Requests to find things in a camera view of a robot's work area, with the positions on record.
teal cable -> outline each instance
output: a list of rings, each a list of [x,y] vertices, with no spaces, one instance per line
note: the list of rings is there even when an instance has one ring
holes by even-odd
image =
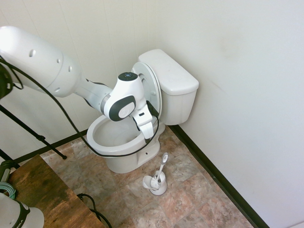
[[[15,199],[16,190],[13,188],[13,186],[8,184],[7,182],[0,181],[0,189],[5,190],[6,192],[4,193],[8,193],[11,199]]]

white toilet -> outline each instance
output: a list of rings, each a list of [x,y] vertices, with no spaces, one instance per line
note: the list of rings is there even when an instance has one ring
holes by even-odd
[[[160,150],[159,135],[165,125],[185,122],[193,106],[199,82],[162,50],[148,51],[138,58],[132,72],[142,80],[146,100],[158,111],[159,129],[153,140],[142,150],[124,157],[106,157],[110,170],[116,173],[131,172],[153,157]],[[157,120],[153,118],[154,131]],[[114,122],[104,115],[97,118],[87,131],[88,143],[100,154],[130,154],[146,143],[131,117]]]

toilet tank lid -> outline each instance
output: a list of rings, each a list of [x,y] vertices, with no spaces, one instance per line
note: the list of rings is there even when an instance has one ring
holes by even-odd
[[[151,67],[161,90],[169,95],[188,94],[199,87],[198,80],[160,49],[143,53],[138,57],[138,61]]]

robot end effector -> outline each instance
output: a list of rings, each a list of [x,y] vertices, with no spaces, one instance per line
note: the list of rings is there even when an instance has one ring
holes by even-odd
[[[144,138],[153,137],[152,115],[137,74],[127,72],[118,76],[113,91],[102,101],[101,112],[113,121],[120,121],[132,115]]]

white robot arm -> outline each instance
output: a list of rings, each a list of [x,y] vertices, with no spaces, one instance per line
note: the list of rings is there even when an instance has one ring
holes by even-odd
[[[113,121],[132,115],[145,139],[153,136],[152,116],[142,82],[136,74],[120,74],[113,90],[101,83],[93,83],[85,79],[78,64],[61,50],[13,26],[0,28],[0,55],[52,95],[66,97],[75,93]],[[20,79],[24,85],[41,91],[24,76],[20,75]]]

